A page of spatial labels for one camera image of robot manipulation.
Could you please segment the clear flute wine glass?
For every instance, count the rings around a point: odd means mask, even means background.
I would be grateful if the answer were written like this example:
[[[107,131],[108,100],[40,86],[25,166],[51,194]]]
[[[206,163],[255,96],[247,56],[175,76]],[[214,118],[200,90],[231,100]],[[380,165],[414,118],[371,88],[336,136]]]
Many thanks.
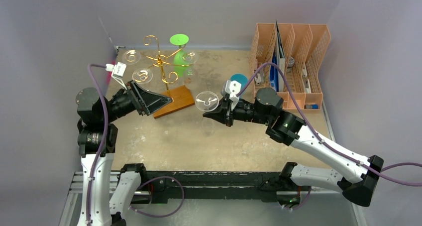
[[[137,84],[147,84],[153,79],[153,73],[150,69],[137,69],[132,74],[132,80]]]

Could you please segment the blue plastic goblet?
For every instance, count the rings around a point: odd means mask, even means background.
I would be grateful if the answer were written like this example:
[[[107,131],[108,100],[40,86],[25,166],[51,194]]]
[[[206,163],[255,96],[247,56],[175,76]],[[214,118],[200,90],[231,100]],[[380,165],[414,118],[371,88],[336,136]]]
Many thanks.
[[[240,83],[240,88],[242,89],[246,84],[247,84],[247,82],[248,82],[248,78],[245,76],[245,75],[243,75],[243,74],[239,74],[239,73],[237,73],[237,74],[233,74],[231,77],[230,77],[230,80],[231,81],[237,81],[238,83]]]

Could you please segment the clear glass back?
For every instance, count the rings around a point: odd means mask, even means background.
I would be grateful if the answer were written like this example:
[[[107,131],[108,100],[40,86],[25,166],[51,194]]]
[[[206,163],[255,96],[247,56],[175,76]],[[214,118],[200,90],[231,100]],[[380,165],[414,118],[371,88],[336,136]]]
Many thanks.
[[[141,59],[141,54],[136,50],[127,50],[122,55],[122,63],[126,65],[134,65],[138,63]]]

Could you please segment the green plastic goblet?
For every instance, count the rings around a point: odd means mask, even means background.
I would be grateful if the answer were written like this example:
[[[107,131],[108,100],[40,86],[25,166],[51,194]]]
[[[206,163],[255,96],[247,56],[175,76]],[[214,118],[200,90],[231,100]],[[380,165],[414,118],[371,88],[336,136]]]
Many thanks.
[[[174,72],[179,78],[183,77],[184,71],[194,62],[194,56],[190,51],[185,50],[189,37],[178,33],[170,37],[170,43],[179,47],[173,58]]]

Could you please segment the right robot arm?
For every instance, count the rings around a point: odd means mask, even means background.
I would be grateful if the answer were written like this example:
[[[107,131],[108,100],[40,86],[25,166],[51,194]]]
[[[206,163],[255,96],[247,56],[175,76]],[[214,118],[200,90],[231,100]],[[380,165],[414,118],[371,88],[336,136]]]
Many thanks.
[[[262,88],[250,103],[235,97],[230,90],[221,99],[216,94],[198,96],[203,116],[226,126],[235,120],[264,124],[272,140],[304,151],[330,169],[306,167],[288,162],[280,175],[280,185],[287,190],[297,186],[316,186],[342,193],[350,202],[368,207],[371,204],[384,160],[348,150],[311,129],[300,117],[282,109],[283,99],[271,88]]]

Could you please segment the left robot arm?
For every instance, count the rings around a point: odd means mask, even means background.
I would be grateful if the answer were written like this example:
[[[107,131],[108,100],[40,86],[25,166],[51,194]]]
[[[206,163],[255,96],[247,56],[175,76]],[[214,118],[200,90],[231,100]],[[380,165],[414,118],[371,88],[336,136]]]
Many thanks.
[[[83,168],[83,199],[79,226],[124,226],[129,206],[129,192],[148,186],[142,164],[131,164],[129,184],[119,183],[118,191],[109,196],[111,165],[114,160],[118,129],[113,121],[133,112],[152,115],[170,104],[171,97],[151,92],[129,81],[110,100],[101,91],[90,87],[76,98],[78,146]]]

